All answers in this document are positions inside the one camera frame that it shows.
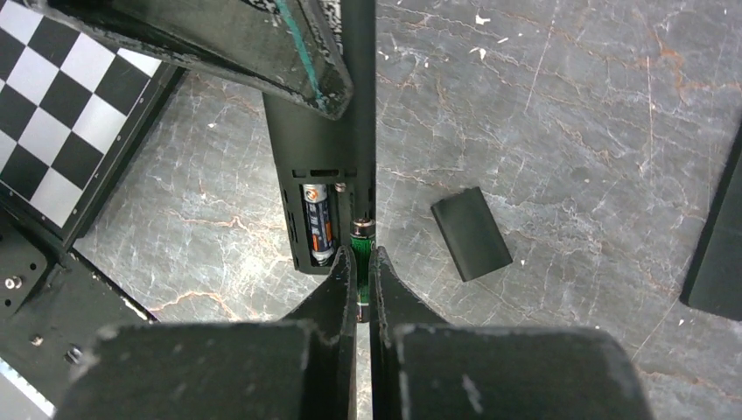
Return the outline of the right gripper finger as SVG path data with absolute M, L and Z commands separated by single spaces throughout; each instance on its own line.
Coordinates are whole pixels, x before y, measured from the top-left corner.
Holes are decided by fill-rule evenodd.
M 353 419 L 353 251 L 276 321 L 102 328 L 58 419 Z
M 376 419 L 649 419 L 627 353 L 583 327 L 452 325 L 369 262 Z

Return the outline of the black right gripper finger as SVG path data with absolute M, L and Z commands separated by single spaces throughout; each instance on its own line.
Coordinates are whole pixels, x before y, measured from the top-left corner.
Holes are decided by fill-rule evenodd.
M 320 1 L 27 1 L 93 39 L 256 88 L 331 119 L 354 85 Z

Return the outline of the black remote with green button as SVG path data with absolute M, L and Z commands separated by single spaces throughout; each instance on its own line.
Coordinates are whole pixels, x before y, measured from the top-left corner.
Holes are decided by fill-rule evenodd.
M 296 270 L 325 275 L 331 261 L 312 255 L 304 184 L 324 185 L 335 249 L 350 242 L 352 222 L 376 217 L 376 3 L 342 1 L 343 59 L 354 84 L 344 115 L 332 121 L 265 94 L 263 104 Z

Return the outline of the slim black remote control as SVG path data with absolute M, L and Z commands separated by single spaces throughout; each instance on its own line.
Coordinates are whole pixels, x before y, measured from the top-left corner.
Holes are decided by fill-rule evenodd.
M 741 134 L 731 147 L 679 300 L 741 320 Z

